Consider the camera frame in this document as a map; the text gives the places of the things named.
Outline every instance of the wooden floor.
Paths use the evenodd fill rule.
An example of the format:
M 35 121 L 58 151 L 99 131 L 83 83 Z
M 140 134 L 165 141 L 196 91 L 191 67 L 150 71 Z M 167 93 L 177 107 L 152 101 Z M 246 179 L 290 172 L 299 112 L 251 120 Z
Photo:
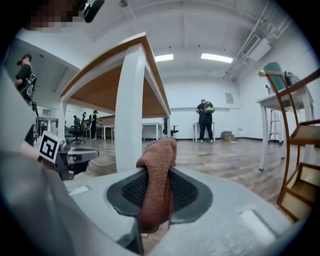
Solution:
M 150 141 L 144 141 L 142 147 L 145 148 L 149 143 Z M 75 177 L 77 180 L 90 179 L 117 171 L 114 141 L 98 138 L 87 140 L 87 143 L 82 146 L 97 148 L 100 156 L 90 162 L 85 173 Z M 285 169 L 285 160 L 281 160 L 282 146 L 277 143 L 271 143 L 268 146 L 264 171 L 259 170 L 261 148 L 261 141 L 250 139 L 239 139 L 236 143 L 217 140 L 213 144 L 180 140 L 177 142 L 176 166 L 237 182 L 276 206 Z M 297 147 L 291 146 L 290 151 L 288 177 L 296 167 Z M 320 165 L 319 149 L 315 149 L 309 163 Z M 168 223 L 165 223 L 160 226 L 159 231 L 142 239 L 145 254 L 152 250 L 167 230 Z

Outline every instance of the white wall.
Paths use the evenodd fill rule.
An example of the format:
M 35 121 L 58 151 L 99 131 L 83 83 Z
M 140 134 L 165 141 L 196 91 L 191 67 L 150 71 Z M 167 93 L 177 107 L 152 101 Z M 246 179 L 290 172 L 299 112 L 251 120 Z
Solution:
M 193 137 L 193 123 L 198 122 L 196 107 L 202 99 L 212 102 L 216 112 L 212 114 L 215 122 L 215 137 L 220 137 L 222 131 L 232 131 L 237 134 L 240 101 L 237 87 L 229 81 L 215 79 L 201 80 L 170 80 L 164 82 L 164 90 L 171 110 L 170 124 L 177 126 L 177 139 L 191 139 Z M 232 93 L 234 104 L 226 103 L 225 93 Z M 163 118 L 144 119 L 144 123 L 163 123 Z M 143 137 L 155 138 L 155 128 L 145 127 Z
M 269 82 L 265 77 L 258 76 L 258 69 L 262 69 L 270 62 L 278 62 L 283 71 L 290 71 L 300 79 L 308 76 L 319 68 L 319 61 L 306 38 L 296 27 L 290 27 L 272 47 L 270 52 L 259 63 L 249 66 L 238 80 L 239 98 L 243 108 L 240 111 L 240 123 L 243 136 L 262 138 L 262 117 L 260 106 L 256 101 L 267 95 L 265 85 Z M 314 100 L 315 119 L 320 118 L 320 79 L 310 83 L 309 88 Z M 290 133 L 295 129 L 293 114 L 288 113 Z M 304 121 L 304 110 L 298 113 L 299 122 Z

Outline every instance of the towel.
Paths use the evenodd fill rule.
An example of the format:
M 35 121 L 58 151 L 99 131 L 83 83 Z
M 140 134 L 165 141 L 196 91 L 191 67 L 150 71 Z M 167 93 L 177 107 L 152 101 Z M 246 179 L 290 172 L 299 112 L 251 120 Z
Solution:
M 176 165 L 177 142 L 173 138 L 162 138 L 146 147 L 136 162 L 148 172 L 148 184 L 140 211 L 142 233 L 154 233 L 169 219 L 174 211 L 168 171 Z

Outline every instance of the black shirt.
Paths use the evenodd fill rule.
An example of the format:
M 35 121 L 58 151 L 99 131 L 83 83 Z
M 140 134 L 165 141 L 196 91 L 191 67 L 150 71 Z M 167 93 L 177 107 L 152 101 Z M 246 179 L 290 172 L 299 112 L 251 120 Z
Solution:
M 96 114 L 94 114 L 93 116 L 92 116 L 92 125 L 91 125 L 91 127 L 92 126 L 96 126 L 96 124 L 97 124 L 97 115 Z
M 17 89 L 19 92 L 21 92 L 27 85 L 27 79 L 30 79 L 32 74 L 32 68 L 30 65 L 24 65 L 20 71 L 18 72 L 18 74 L 16 74 L 15 78 L 17 80 L 21 79 L 22 80 L 22 84 L 20 84 Z
M 196 107 L 199 110 L 199 124 L 211 124 L 212 123 L 212 113 L 205 113 L 205 104 L 201 103 Z

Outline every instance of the wooden tabletop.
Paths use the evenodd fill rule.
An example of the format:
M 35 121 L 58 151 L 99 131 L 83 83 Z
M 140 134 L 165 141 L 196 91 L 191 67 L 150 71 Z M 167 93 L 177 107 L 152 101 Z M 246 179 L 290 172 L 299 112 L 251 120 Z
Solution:
M 159 93 L 161 94 L 164 104 L 170 113 L 168 100 L 159 74 L 158 66 L 155 62 L 154 54 L 145 33 L 140 34 L 134 39 L 125 41 L 95 58 L 73 77 L 73 79 L 62 90 L 60 96 L 63 97 L 67 94 L 76 82 L 88 73 L 95 72 L 99 68 L 99 65 L 104 63 L 106 60 L 117 54 L 126 52 L 128 48 L 138 44 L 142 44 L 144 48 L 146 61 L 149 63 L 154 79 L 157 83 Z M 74 100 L 74 102 L 85 103 L 87 106 L 94 105 L 102 109 L 115 112 L 121 70 L 122 63 L 88 81 L 79 90 L 70 95 L 69 99 Z M 161 106 L 145 77 L 143 83 L 142 117 L 152 118 L 166 116 L 164 108 Z

